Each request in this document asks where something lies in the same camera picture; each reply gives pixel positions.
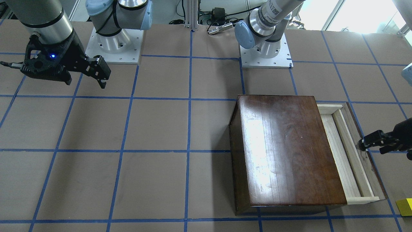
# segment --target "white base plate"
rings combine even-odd
[[[108,64],[139,64],[144,31],[131,29],[125,30],[129,34],[132,44],[130,44],[127,50],[122,53],[107,53],[100,48],[96,29],[93,28],[89,43],[87,44],[86,55],[90,58],[96,55],[101,55]]]
[[[292,58],[285,34],[281,39],[281,49],[279,54],[273,58],[265,59],[259,57],[256,47],[245,49],[240,47],[240,56],[242,58],[242,67],[244,68],[269,68],[269,69],[288,69],[293,67]]]

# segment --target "yellow block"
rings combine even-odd
[[[396,201],[396,205],[402,216],[412,216],[412,198]]]

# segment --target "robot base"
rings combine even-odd
[[[143,42],[143,31],[125,29],[130,37],[131,44],[124,52],[107,53],[99,46],[99,41],[96,34],[96,29],[91,32],[89,43],[86,48],[86,55],[94,57],[101,55],[108,64],[139,64],[140,51]]]
[[[281,49],[279,50],[279,54],[273,58],[266,59],[259,57],[256,47],[251,49],[245,49],[241,46],[239,47],[242,58],[242,67],[244,68],[288,69],[293,67],[285,34],[283,34],[281,39]]]

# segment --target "brown wooden cabinet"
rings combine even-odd
[[[256,206],[315,213],[387,198],[369,154],[354,146],[360,135],[347,105],[240,95],[229,129],[236,214]]]

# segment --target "wooden drawer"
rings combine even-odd
[[[347,104],[240,95],[229,129],[237,214],[257,206],[316,213],[387,198],[370,155],[355,148],[361,137]]]

